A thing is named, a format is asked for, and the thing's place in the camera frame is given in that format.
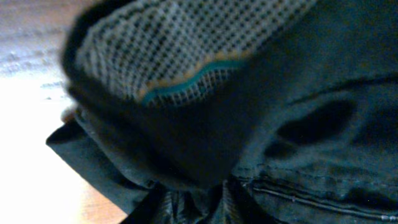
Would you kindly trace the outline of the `black shorts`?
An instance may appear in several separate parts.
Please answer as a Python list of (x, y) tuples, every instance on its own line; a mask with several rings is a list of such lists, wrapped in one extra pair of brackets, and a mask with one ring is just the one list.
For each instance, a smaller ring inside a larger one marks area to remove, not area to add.
[(396, 1), (101, 1), (47, 145), (126, 223), (396, 223)]

